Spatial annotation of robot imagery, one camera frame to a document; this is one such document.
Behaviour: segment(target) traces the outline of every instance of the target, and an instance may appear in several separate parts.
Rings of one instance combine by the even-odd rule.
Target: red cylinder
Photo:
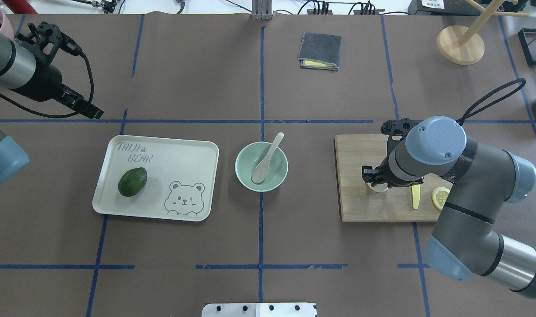
[[[2,2],[4,2],[4,4],[7,5],[8,8],[14,13],[37,14],[37,11],[26,0],[2,0]]]

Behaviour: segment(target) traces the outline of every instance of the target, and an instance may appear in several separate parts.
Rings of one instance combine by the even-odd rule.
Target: spoon
[[[276,135],[276,138],[274,139],[274,142],[272,142],[272,145],[270,146],[270,150],[268,150],[268,153],[266,153],[266,156],[262,159],[262,161],[256,165],[256,168],[252,171],[252,175],[250,176],[250,180],[252,180],[255,184],[260,184],[264,182],[264,179],[266,178],[266,174],[268,174],[268,168],[270,167],[270,160],[272,159],[272,155],[274,154],[274,151],[276,151],[276,148],[278,145],[280,145],[280,142],[284,138],[284,134],[282,132],[278,133]]]

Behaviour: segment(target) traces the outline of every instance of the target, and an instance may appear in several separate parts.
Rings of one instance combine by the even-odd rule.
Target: bear face illustration
[[[170,184],[170,194],[164,201],[164,207],[169,214],[175,211],[179,215],[194,213],[196,216],[204,207],[202,193],[205,191],[202,183],[195,183],[193,186],[182,185],[178,181]]]

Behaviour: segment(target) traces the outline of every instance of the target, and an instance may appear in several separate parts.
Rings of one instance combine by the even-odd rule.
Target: green avocado
[[[119,193],[125,197],[137,195],[147,184],[147,170],[145,168],[135,168],[126,171],[117,183]]]

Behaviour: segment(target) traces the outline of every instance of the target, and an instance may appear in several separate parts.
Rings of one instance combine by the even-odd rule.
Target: gray towel
[[[342,37],[336,35],[304,33],[297,56],[300,65],[317,70],[338,70],[341,40]],[[324,65],[312,65],[310,62]]]

